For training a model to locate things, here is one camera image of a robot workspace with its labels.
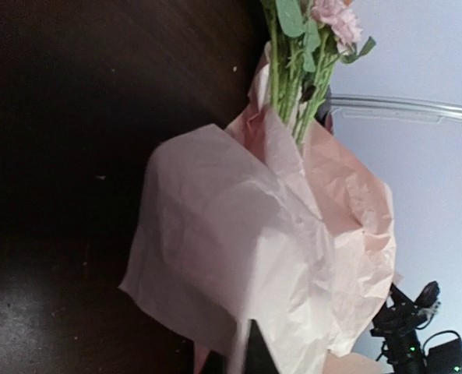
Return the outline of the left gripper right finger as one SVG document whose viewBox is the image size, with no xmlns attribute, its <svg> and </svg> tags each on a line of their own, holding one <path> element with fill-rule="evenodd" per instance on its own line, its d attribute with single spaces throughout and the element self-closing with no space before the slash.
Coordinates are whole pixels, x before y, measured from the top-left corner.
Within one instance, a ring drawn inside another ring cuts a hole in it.
<svg viewBox="0 0 462 374">
<path fill-rule="evenodd" d="M 258 323 L 250 320 L 245 350 L 244 374 L 278 374 Z"/>
</svg>

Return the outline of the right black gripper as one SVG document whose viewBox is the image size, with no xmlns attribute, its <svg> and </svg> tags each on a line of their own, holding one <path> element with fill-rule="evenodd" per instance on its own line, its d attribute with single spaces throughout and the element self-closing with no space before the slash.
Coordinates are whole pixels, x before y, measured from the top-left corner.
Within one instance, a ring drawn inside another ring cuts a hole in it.
<svg viewBox="0 0 462 374">
<path fill-rule="evenodd" d="M 396 374 L 462 373 L 462 338 L 455 330 L 433 334 L 424 343 L 418 332 L 428 327 L 440 307 L 440 288 L 428 283 L 415 300 L 395 284 L 387 301 L 372 319 L 372 337 L 383 340 L 378 358 L 385 358 Z"/>
</svg>

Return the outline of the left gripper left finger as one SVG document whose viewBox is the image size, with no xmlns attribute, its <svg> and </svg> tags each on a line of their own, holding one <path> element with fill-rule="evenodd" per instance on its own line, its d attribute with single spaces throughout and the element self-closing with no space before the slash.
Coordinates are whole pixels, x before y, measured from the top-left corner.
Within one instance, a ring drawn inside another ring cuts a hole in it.
<svg viewBox="0 0 462 374">
<path fill-rule="evenodd" d="M 230 358 L 226 355 L 221 355 L 215 351 L 211 351 L 203 363 L 200 374 L 229 374 L 230 373 Z"/>
</svg>

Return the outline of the pink wrapping paper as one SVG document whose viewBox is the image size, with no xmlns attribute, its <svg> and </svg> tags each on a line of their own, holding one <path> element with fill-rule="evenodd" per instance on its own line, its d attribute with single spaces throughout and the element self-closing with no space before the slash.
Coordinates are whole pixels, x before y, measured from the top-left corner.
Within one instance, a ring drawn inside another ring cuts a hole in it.
<svg viewBox="0 0 462 374">
<path fill-rule="evenodd" d="M 121 289 L 157 322 L 245 368 L 256 323 L 281 373 L 379 373 L 352 349 L 395 274 L 390 188 L 321 125 L 298 146 L 268 103 L 150 157 Z"/>
</svg>

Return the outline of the artificial flower bouquet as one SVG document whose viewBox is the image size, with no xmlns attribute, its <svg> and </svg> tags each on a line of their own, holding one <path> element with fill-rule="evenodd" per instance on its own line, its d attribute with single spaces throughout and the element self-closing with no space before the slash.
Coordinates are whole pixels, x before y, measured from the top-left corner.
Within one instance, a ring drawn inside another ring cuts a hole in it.
<svg viewBox="0 0 462 374">
<path fill-rule="evenodd" d="M 363 29 L 349 1 L 264 1 L 270 34 L 269 99 L 301 145 L 314 122 L 323 123 L 336 64 L 366 56 L 376 41 Z"/>
</svg>

